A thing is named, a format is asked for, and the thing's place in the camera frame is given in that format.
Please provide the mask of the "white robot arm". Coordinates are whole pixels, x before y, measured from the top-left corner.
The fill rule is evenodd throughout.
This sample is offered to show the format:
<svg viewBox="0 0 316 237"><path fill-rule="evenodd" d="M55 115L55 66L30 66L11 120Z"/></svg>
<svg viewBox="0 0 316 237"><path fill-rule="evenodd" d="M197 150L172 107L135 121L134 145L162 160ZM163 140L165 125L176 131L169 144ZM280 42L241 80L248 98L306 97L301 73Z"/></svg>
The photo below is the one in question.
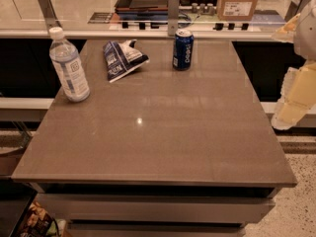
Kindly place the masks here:
<svg viewBox="0 0 316 237"><path fill-rule="evenodd" d="M305 59L299 69L287 69L271 120L273 128L286 130L316 105L316 0L278 28L272 38L291 42L294 52Z"/></svg>

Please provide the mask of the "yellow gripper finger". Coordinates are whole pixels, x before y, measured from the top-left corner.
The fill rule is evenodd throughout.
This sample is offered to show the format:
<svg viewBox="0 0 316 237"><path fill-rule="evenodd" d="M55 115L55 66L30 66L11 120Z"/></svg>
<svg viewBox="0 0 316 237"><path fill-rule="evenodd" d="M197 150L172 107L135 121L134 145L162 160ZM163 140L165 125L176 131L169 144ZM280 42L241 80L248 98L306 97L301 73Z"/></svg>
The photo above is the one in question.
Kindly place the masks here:
<svg viewBox="0 0 316 237"><path fill-rule="evenodd" d="M290 129L315 105L316 63L306 61L299 69L289 67L283 78L271 124L278 130Z"/></svg>
<svg viewBox="0 0 316 237"><path fill-rule="evenodd" d="M296 14L292 17L287 23L282 27L278 28L273 34L272 39L278 40L281 42L290 42L293 43L294 32L296 29L297 21L300 14Z"/></svg>

